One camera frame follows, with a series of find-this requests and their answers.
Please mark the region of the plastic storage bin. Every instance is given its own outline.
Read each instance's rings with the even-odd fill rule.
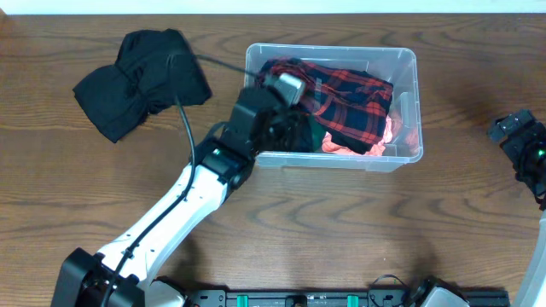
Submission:
[[[247,70],[259,72],[273,58],[297,57],[331,68],[366,71],[394,84],[392,110],[402,117],[401,131],[386,144],[381,157],[352,156],[333,153],[264,152],[257,157],[260,166],[335,167],[366,171],[394,171],[417,162],[423,155],[421,110],[417,83],[417,59],[406,48],[370,48],[305,46],[255,43],[247,49]],[[252,80],[245,77],[245,86]]]

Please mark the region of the wood grain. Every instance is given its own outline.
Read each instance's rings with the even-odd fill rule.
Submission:
[[[0,16],[0,305],[49,304],[77,246],[96,251],[131,226],[187,163],[173,109],[118,144],[72,87],[110,64],[127,32],[172,27],[197,53],[244,66],[256,42],[403,46],[418,58],[425,155],[391,174],[255,169],[163,268],[248,288],[366,287],[378,275],[435,274],[512,298],[540,212],[485,137],[530,108],[546,120],[543,15]],[[200,140],[227,119],[242,76],[202,64],[214,91],[189,107]]]

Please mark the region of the black folded garment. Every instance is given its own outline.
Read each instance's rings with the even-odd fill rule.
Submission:
[[[169,69],[167,58],[173,56]],[[212,96],[180,32],[142,30],[125,36],[115,64],[96,69],[73,91],[96,128],[117,142],[148,114],[172,106],[173,86],[184,106],[203,104]]]

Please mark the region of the red plaid shirt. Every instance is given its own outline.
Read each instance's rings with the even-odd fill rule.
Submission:
[[[381,141],[392,101],[391,83],[367,72],[286,58],[267,61],[258,82],[263,82],[266,73],[284,72],[305,82],[299,105],[317,123],[370,145]]]

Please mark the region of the white wall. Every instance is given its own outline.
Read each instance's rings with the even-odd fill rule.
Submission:
[[[6,14],[544,13],[546,0],[0,0]]]

